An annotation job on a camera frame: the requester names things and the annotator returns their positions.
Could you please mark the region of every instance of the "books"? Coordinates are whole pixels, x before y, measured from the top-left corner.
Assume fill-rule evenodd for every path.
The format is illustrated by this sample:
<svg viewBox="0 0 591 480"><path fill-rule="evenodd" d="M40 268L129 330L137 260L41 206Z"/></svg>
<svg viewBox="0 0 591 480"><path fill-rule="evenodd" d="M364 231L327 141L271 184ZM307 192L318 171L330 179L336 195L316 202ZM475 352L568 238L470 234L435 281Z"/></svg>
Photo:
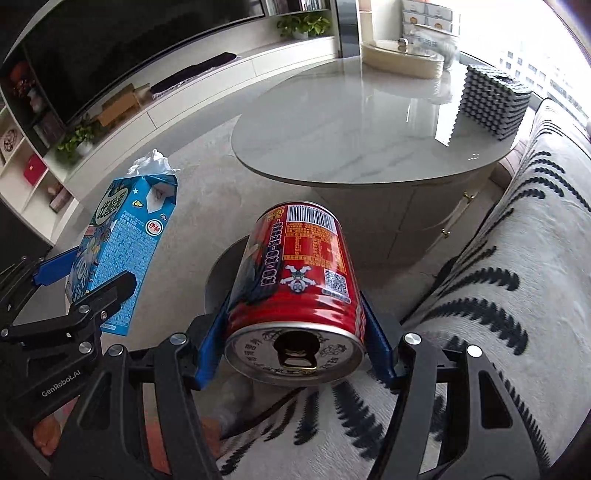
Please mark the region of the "books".
<svg viewBox="0 0 591 480"><path fill-rule="evenodd" d="M51 111L43 116L41 121L33 127L33 130L39 135L47 148L58 143L64 134L64 129Z"/></svg>

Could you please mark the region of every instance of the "cardboard box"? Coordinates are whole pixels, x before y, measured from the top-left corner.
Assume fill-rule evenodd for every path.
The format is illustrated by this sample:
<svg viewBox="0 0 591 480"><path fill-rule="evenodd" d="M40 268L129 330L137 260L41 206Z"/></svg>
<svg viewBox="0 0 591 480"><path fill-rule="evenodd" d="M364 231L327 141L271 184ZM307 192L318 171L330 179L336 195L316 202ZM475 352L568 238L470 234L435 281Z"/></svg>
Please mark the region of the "cardboard box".
<svg viewBox="0 0 591 480"><path fill-rule="evenodd" d="M427 21L425 15L421 15L416 12L403 11L402 18L404 19L404 22L406 22L406 23L419 23L419 24L424 25Z"/></svg>
<svg viewBox="0 0 591 480"><path fill-rule="evenodd" d="M417 2L414 0L402 0L402 8L408 12L416 12L418 14L426 13L424 2Z"/></svg>
<svg viewBox="0 0 591 480"><path fill-rule="evenodd" d="M427 16L427 25L434 27L439 30L445 30L446 32L452 32L452 23L442 18L433 18Z"/></svg>
<svg viewBox="0 0 591 480"><path fill-rule="evenodd" d="M141 109L138 99L135 93L128 92L112 102L107 108L105 108L99 115L98 119L103 127L116 122L121 123L125 119L130 117L130 113L135 115Z"/></svg>
<svg viewBox="0 0 591 480"><path fill-rule="evenodd" d="M114 180L90 221L66 283L70 301L80 299L124 270L137 288L121 310L101 325L103 332L127 335L144 276L176 205L174 175Z"/></svg>
<svg viewBox="0 0 591 480"><path fill-rule="evenodd" d="M426 14L432 17L442 18L444 20L453 21L453 11L451 8L442 7L441 5L426 4Z"/></svg>

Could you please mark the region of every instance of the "orange object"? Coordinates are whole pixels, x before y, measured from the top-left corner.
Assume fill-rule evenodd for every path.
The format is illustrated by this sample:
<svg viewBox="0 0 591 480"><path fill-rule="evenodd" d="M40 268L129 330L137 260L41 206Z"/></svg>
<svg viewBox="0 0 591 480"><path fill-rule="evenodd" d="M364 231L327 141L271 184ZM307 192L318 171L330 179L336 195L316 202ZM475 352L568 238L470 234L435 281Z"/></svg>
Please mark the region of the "orange object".
<svg viewBox="0 0 591 480"><path fill-rule="evenodd" d="M16 85L19 80L26 78L29 74L29 64L25 60L18 62L10 72L10 81Z"/></svg>

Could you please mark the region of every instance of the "cabinet drawer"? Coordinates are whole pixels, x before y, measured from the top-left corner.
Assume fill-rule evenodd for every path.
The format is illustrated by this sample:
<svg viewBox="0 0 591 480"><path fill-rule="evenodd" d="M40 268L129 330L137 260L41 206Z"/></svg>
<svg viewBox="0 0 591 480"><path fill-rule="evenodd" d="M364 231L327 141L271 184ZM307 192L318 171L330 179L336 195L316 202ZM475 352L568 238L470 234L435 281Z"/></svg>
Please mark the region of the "cabinet drawer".
<svg viewBox="0 0 591 480"><path fill-rule="evenodd" d="M306 41L293 47L275 50L266 55L252 59L257 75L264 75L273 70L282 69L294 63L311 60L335 53L335 43L332 38Z"/></svg>
<svg viewBox="0 0 591 480"><path fill-rule="evenodd" d="M400 231L420 231L438 225L447 219L468 196L476 195L486 183L494 165L457 177L455 181L440 185L416 187Z"/></svg>
<svg viewBox="0 0 591 480"><path fill-rule="evenodd" d="M420 232L398 232L388 254L388 265L404 267L416 263L441 239L441 229L446 223L442 222Z"/></svg>
<svg viewBox="0 0 591 480"><path fill-rule="evenodd" d="M150 108L148 113L154 125L157 128L161 127L198 103L254 77L251 61L237 63L171 93L162 102Z"/></svg>

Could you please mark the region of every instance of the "cartoon logo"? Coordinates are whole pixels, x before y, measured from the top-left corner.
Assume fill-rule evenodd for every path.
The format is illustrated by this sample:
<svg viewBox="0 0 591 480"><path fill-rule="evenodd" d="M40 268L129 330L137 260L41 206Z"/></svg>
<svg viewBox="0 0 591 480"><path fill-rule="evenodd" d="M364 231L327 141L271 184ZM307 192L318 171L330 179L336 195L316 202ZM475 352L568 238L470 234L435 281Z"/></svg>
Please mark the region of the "cartoon logo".
<svg viewBox="0 0 591 480"><path fill-rule="evenodd" d="M162 233L162 229L163 229L163 225L162 222L160 220L149 220L146 223L146 232L148 233L148 235L151 236L158 236Z"/></svg>
<svg viewBox="0 0 591 480"><path fill-rule="evenodd" d="M345 345L341 345L340 343L338 343L337 345L329 345L329 346L325 346L320 351L320 356L326 356L326 355L335 356L340 353L343 353L346 350L347 350L347 347L345 347Z"/></svg>
<svg viewBox="0 0 591 480"><path fill-rule="evenodd" d="M109 196L109 192L105 193L105 196L99 203L99 207L96 209L95 224L103 224L111 215L119 210L127 198L128 193L129 189L120 189L111 196Z"/></svg>
<svg viewBox="0 0 591 480"><path fill-rule="evenodd" d="M310 278L306 278L306 272L312 270L312 267L304 265L301 269L296 269L293 265L286 265L286 270L291 272L291 277L282 278L281 284L288 284L289 288L294 293L302 293L308 285L316 285L316 282Z"/></svg>

